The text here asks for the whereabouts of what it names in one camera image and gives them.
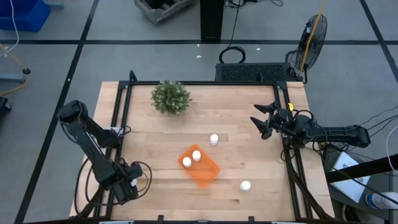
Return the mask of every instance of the potted plant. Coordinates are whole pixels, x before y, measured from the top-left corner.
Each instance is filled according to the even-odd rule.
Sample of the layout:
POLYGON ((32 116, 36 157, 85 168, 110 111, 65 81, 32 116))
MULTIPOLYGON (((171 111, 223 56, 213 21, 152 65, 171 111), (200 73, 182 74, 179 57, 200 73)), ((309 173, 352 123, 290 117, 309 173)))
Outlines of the potted plant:
POLYGON ((189 107, 190 92, 180 82, 162 81, 151 92, 152 106, 161 114, 179 115, 189 107))

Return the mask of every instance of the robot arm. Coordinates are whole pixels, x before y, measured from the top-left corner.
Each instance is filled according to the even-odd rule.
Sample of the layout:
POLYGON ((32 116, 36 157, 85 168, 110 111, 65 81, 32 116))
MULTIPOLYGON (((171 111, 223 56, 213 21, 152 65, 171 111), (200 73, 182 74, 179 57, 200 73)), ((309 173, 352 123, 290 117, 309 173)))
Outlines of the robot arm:
POLYGON ((354 125, 347 127, 321 127, 314 118, 296 114, 291 121, 287 120, 288 111, 279 109, 275 103, 268 106, 254 105, 259 111, 269 113, 268 120, 262 122, 250 117, 261 133, 262 139, 268 139, 272 130, 285 134, 293 147, 303 148, 308 142, 345 142, 352 146, 367 147, 371 140, 368 130, 354 125))
POLYGON ((137 198, 137 187, 132 186, 131 182, 142 175, 140 165, 128 165, 124 159, 113 162, 101 151, 104 147, 119 147, 118 134, 112 129, 103 130, 88 116, 86 106, 76 100, 60 108, 58 118, 67 136, 81 147, 91 161, 95 179, 101 188, 113 189, 121 205, 137 198))

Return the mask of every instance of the orange plastic bin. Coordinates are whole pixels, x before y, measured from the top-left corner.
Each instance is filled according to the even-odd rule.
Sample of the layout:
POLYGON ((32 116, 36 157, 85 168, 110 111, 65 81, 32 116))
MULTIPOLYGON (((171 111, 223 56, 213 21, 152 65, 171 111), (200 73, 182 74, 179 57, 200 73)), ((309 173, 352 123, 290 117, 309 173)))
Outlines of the orange plastic bin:
POLYGON ((188 174, 195 180, 201 188, 206 188, 210 182, 220 173, 220 167, 205 153, 198 145, 192 145, 187 151, 185 151, 178 159, 178 163, 182 166, 188 174), (192 159, 192 153, 199 151, 201 159, 195 162, 192 159), (185 157, 189 157, 192 160, 192 165, 186 168, 182 164, 182 160, 185 157))

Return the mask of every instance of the wooden table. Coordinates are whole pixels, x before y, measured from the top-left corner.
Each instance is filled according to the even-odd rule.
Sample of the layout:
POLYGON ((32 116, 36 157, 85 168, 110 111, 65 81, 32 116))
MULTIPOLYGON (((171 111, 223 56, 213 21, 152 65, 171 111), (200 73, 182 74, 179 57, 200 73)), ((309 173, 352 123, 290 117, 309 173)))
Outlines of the wooden table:
MULTIPOLYGON (((94 115, 102 127, 111 123, 117 86, 117 82, 102 84, 94 115)), ((253 105, 268 105, 275 100, 271 86, 187 86, 193 101, 189 110, 177 117, 162 116, 151 106, 153 88, 133 86, 127 119, 132 132, 125 135, 122 149, 128 163, 143 161, 151 166, 152 185, 139 200, 114 206, 112 219, 156 220, 164 215, 165 220, 238 221, 248 216, 257 221, 295 220, 286 165, 280 159, 281 136, 274 132, 271 138, 262 140, 249 119, 267 119, 253 105), (219 136, 216 146, 209 141, 214 133, 219 136), (221 168, 207 189, 200 189, 177 163, 179 155, 192 144, 198 144, 221 168), (251 182, 247 192, 239 189, 243 180, 251 182)), ((308 109, 303 84, 288 83, 288 88, 294 108, 308 109)), ((334 217, 319 155, 306 149, 301 153, 309 191, 334 217)), ((80 179, 80 209, 86 204, 88 169, 83 169, 80 179)), ((139 179, 138 187, 144 184, 145 179, 139 179)), ((98 183, 91 177, 89 195, 97 188, 98 183)), ((299 200, 301 216, 305 217, 302 197, 299 200)))

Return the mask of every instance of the bottle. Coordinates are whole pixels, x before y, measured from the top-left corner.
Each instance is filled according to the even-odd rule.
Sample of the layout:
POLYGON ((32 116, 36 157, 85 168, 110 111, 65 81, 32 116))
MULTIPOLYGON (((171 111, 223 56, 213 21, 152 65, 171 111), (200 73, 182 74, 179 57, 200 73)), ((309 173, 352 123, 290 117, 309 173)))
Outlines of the bottle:
POLYGON ((189 157, 185 157, 185 158, 182 160, 182 164, 183 164, 186 168, 189 168, 189 167, 191 167, 191 165, 192 165, 192 161, 191 161, 191 159, 190 159, 189 157))
POLYGON ((201 157, 201 155, 200 155, 200 152, 199 151, 194 151, 193 153, 192 153, 192 159, 195 161, 195 162, 199 162, 200 161, 200 157, 201 157))
MULTIPOLYGON (((383 192, 381 193, 395 201, 398 201, 398 193, 395 192, 383 192)), ((390 200, 378 195, 378 194, 368 194, 366 196, 366 203, 371 208, 379 209, 398 209, 398 205, 390 200)))
POLYGON ((218 135, 212 134, 210 137, 210 144, 215 146, 217 145, 217 143, 218 143, 218 135))
POLYGON ((250 182, 249 182, 249 181, 246 181, 246 180, 243 181, 243 182, 241 182, 241 185, 239 186, 239 188, 240 188, 241 190, 243 190, 243 191, 249 190, 250 187, 251 187, 250 182))

